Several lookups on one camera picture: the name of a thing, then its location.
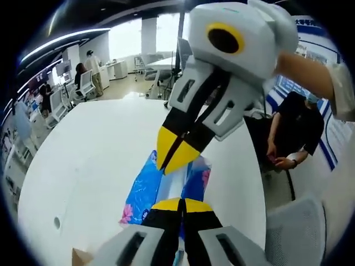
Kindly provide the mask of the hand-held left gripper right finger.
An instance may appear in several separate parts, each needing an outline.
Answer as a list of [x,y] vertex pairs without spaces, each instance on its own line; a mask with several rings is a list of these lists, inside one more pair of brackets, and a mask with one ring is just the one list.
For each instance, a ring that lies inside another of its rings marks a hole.
[[186,198],[185,252],[190,265],[266,265],[263,249],[233,226],[223,226],[205,202]]

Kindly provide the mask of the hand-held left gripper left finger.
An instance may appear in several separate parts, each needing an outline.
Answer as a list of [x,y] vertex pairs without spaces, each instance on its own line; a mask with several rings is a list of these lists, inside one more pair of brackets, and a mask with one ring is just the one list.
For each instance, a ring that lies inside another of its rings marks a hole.
[[96,252],[94,265],[173,265],[182,222],[182,199],[153,205],[141,224],[131,224]]

